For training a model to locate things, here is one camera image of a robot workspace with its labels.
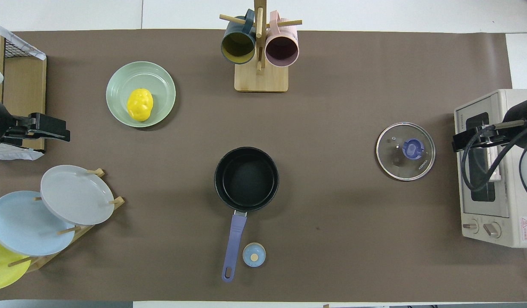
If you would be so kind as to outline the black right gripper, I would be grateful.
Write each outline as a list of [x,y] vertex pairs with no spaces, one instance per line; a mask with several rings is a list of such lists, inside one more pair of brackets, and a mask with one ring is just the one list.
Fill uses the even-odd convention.
[[453,152],[460,152],[470,148],[490,148],[497,145],[506,145],[510,142],[506,136],[506,125],[491,124],[481,125],[453,135]]

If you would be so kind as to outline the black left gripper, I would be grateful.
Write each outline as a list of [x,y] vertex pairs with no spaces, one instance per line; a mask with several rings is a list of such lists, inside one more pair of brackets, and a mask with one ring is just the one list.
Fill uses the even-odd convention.
[[42,113],[27,117],[13,116],[13,125],[5,131],[6,138],[46,138],[70,142],[71,132],[66,121]]

